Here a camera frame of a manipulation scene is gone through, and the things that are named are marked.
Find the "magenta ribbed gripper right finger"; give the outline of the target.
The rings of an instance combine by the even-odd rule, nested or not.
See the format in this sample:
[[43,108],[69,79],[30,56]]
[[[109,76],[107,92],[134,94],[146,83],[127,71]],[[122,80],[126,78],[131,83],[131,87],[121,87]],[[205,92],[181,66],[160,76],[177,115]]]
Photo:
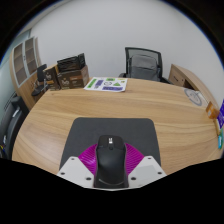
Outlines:
[[148,185],[166,176],[152,156],[144,156],[130,144],[126,146],[125,168],[129,185]]

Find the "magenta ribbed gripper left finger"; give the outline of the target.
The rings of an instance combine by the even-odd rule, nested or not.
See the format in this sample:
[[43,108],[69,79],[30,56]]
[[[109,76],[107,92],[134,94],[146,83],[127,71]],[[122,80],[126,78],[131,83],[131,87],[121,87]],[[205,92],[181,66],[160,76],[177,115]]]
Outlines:
[[57,175],[78,186],[95,186],[98,169],[96,148],[97,145],[94,144],[78,157],[69,157]]

